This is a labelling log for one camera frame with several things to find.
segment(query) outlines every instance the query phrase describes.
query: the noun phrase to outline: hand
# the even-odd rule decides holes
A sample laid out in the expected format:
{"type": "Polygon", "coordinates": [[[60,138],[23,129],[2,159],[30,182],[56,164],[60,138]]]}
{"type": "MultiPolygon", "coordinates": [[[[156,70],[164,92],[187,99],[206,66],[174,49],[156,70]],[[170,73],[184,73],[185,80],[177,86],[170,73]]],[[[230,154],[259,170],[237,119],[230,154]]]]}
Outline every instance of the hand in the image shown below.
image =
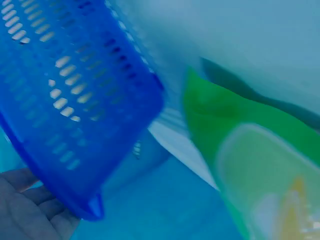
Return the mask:
{"type": "Polygon", "coordinates": [[[69,240],[80,220],[27,168],[0,173],[1,240],[69,240]]]}

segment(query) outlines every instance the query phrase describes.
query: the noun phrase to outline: blue surface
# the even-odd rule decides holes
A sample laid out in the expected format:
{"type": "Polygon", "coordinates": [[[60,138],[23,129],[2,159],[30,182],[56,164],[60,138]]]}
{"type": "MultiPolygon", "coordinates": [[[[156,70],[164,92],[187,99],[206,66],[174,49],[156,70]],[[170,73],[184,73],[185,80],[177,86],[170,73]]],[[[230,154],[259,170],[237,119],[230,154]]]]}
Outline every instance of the blue surface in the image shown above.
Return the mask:
{"type": "Polygon", "coordinates": [[[161,111],[162,86],[103,0],[6,0],[1,14],[0,124],[64,204],[101,219],[100,186],[161,111]]]}
{"type": "Polygon", "coordinates": [[[243,239],[219,193],[173,156],[106,196],[108,217],[72,240],[243,239]]]}

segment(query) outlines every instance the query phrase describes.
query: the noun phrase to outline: finger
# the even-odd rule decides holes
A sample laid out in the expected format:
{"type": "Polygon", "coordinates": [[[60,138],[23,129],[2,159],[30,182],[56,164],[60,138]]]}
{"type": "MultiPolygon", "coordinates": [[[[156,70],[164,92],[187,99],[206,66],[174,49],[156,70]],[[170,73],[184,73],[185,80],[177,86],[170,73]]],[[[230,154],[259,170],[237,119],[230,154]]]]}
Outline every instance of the finger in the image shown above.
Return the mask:
{"type": "Polygon", "coordinates": [[[66,209],[66,207],[56,198],[41,203],[39,208],[49,220],[66,209]]]}
{"type": "Polygon", "coordinates": [[[7,201],[7,207],[10,214],[9,218],[11,219],[8,224],[12,225],[14,223],[17,230],[27,233],[27,239],[59,239],[57,231],[46,216],[32,201],[25,198],[22,194],[17,192],[12,194],[7,201]]]}
{"type": "Polygon", "coordinates": [[[76,231],[80,219],[66,209],[62,213],[54,216],[50,222],[62,240],[69,240],[76,231]]]}
{"type": "Polygon", "coordinates": [[[0,173],[0,178],[4,178],[17,192],[23,192],[38,181],[28,168],[0,173]]]}
{"type": "Polygon", "coordinates": [[[33,201],[36,205],[56,198],[44,185],[36,188],[30,188],[22,192],[22,194],[33,201]]]}

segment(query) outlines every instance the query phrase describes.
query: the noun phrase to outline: green plastic bag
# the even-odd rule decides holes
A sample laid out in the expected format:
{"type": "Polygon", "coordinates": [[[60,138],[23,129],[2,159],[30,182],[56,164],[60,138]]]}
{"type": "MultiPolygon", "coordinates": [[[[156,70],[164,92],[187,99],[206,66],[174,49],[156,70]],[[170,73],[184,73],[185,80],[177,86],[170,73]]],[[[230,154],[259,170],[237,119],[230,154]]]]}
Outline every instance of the green plastic bag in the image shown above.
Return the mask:
{"type": "MultiPolygon", "coordinates": [[[[213,63],[206,73],[241,84],[213,63]]],[[[183,101],[191,139],[246,239],[320,239],[320,136],[247,98],[190,70],[183,101]]]]}

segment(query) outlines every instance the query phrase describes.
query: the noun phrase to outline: white surface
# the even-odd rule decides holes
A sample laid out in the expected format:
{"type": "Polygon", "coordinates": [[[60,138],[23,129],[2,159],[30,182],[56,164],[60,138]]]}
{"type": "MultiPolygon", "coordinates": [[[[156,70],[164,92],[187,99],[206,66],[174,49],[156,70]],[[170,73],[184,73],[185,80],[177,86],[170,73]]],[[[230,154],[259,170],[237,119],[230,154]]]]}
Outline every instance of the white surface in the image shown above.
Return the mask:
{"type": "Polygon", "coordinates": [[[212,187],[218,189],[205,160],[188,137],[159,122],[154,122],[149,127],[149,131],[173,156],[184,163],[212,187]]]}

